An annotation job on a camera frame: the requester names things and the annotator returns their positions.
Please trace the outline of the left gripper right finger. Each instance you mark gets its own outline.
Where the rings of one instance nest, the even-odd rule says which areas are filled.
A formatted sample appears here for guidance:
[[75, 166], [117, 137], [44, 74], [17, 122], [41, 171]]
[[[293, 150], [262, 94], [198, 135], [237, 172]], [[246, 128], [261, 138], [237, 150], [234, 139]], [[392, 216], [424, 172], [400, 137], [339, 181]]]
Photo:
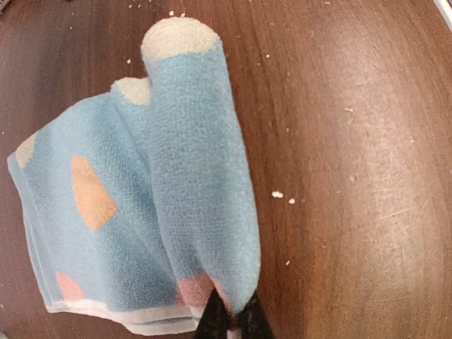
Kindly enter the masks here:
[[257, 292], [238, 315], [238, 323], [243, 339], [275, 339]]

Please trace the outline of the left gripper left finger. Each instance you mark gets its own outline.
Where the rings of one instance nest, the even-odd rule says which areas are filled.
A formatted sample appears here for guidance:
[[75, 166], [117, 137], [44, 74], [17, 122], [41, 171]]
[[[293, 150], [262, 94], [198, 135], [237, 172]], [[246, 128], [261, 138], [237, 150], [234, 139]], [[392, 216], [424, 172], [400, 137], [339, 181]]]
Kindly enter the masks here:
[[219, 292], [214, 289], [194, 333], [193, 339], [227, 339], [231, 338], [234, 327], [234, 315], [225, 305]]

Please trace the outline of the blue polka dot towel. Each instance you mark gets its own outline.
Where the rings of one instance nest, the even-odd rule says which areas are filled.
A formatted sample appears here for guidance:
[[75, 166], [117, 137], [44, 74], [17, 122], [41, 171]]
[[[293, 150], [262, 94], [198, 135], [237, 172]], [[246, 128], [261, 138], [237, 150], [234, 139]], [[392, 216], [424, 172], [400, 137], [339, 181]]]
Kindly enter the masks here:
[[228, 314], [256, 291], [253, 186], [220, 37], [163, 19], [141, 54], [145, 78], [69, 107], [8, 170], [47, 311], [191, 332], [212, 291]]

